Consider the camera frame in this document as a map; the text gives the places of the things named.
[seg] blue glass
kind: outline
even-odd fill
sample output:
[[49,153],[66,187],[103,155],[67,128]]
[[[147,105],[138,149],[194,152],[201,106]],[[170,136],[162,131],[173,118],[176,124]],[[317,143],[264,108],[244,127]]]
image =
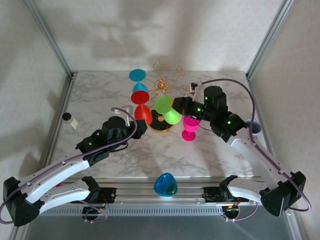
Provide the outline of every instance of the blue glass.
[[164,197],[172,197],[177,194],[177,182],[170,173],[164,173],[154,183],[154,191]]
[[148,88],[146,87],[146,85],[144,85],[141,82],[137,82],[136,85],[134,85],[132,93],[136,92],[136,91],[145,91],[148,92]]
[[147,76],[146,72],[142,69],[135,69],[129,73],[129,78],[134,82],[140,82]]

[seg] small black cap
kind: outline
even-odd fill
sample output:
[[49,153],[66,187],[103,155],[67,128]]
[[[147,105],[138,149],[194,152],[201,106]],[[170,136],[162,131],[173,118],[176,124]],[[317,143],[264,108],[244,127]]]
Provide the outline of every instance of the small black cap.
[[71,114],[68,112],[65,112],[64,114],[62,114],[62,119],[65,121],[68,121],[71,119]]

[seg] blue triangular object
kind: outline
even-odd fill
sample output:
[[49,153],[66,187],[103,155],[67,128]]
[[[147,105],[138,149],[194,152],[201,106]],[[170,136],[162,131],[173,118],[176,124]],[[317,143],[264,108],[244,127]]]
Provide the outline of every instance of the blue triangular object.
[[164,197],[172,197],[177,194],[177,182],[170,173],[164,173],[154,183],[154,191]]

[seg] white wall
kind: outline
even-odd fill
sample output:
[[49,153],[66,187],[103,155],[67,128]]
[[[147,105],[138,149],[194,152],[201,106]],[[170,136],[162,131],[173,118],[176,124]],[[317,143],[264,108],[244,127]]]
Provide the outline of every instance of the white wall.
[[[313,210],[301,216],[309,239],[320,239],[320,1],[296,0],[252,80],[272,146],[306,176]],[[301,208],[306,204],[298,201]]]
[[[0,1],[0,195],[39,167],[66,75],[22,0]],[[1,217],[10,221],[7,209]],[[0,224],[0,239],[13,225]]]
[[71,70],[241,70],[283,0],[36,0]]

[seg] marble table surface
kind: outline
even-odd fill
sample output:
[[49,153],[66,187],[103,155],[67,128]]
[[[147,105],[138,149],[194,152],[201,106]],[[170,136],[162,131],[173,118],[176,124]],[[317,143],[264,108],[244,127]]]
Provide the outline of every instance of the marble table surface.
[[[67,124],[62,125],[53,161],[66,154],[79,154],[80,151],[74,149],[76,144],[95,130],[101,129],[102,124],[114,115],[112,107],[136,107],[130,98],[135,82],[129,79],[129,72],[78,72],[67,112],[75,117],[79,125],[76,129]],[[172,71],[162,72],[166,79],[173,74]],[[147,71],[147,78],[155,81],[159,75],[155,71]],[[243,71],[187,71],[184,77],[174,77],[171,84],[179,87],[191,82],[218,78],[230,78],[247,85]],[[142,83],[149,90],[153,89],[151,82],[144,80]],[[219,82],[215,85],[221,86],[226,93],[230,111],[238,114],[243,120],[251,117],[252,104],[241,86],[232,82]],[[181,96],[178,90],[174,90],[170,95]],[[208,122],[202,122],[200,125],[210,128]],[[111,153],[108,158],[73,177],[158,177],[162,173],[171,173],[175,177],[260,176],[241,154],[213,132],[199,128],[196,139],[187,142],[182,139],[183,130],[182,121],[165,133],[148,129],[141,139],[131,139],[127,149]],[[258,139],[264,141],[262,133],[258,135]]]

